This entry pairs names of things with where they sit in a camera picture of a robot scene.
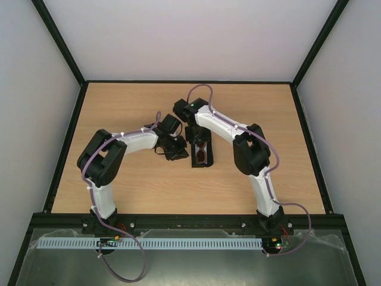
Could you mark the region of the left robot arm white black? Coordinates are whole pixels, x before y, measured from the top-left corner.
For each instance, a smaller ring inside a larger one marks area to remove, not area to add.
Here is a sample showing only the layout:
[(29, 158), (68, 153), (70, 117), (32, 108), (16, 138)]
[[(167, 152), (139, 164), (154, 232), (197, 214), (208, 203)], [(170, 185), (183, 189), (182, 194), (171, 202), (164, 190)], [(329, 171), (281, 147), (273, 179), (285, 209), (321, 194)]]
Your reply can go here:
[(168, 161), (188, 158), (186, 141), (181, 136), (183, 125), (171, 114), (131, 132), (109, 133), (98, 130), (77, 160), (83, 181), (90, 193), (90, 216), (83, 220), (85, 234), (127, 232), (117, 219), (112, 181), (118, 174), (124, 156), (141, 150), (154, 150)]

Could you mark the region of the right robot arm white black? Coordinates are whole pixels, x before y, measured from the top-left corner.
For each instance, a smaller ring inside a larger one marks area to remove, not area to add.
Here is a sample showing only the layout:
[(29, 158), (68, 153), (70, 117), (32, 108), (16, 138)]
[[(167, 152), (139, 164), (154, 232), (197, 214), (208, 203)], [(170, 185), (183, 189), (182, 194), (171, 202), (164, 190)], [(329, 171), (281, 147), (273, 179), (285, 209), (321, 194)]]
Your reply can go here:
[(270, 177), (270, 146), (262, 129), (256, 125), (246, 126), (212, 109), (201, 98), (192, 103), (180, 99), (173, 112), (185, 127), (186, 140), (198, 151), (206, 153), (214, 133), (232, 145), (233, 159), (237, 169), (249, 177), (257, 200), (260, 228), (270, 234), (280, 227), (284, 216), (283, 207), (277, 202)]

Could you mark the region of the brown translucent sunglasses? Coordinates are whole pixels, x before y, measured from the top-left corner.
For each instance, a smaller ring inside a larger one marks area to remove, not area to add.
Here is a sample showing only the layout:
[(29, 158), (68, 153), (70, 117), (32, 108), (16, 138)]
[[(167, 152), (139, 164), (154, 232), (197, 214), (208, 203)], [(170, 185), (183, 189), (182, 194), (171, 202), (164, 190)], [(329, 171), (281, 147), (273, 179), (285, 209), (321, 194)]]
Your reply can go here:
[(196, 162), (198, 164), (207, 163), (207, 151), (205, 150), (206, 146), (206, 142), (198, 142), (196, 144)]

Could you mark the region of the black folding glasses case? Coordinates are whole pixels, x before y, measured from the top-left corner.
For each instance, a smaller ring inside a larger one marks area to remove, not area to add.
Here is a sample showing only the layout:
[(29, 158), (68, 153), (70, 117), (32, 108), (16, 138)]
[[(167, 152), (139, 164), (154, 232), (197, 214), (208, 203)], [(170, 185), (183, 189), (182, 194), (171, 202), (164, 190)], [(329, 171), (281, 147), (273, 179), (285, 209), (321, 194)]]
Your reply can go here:
[(209, 130), (198, 132), (191, 141), (192, 167), (211, 167), (214, 164), (212, 136)]

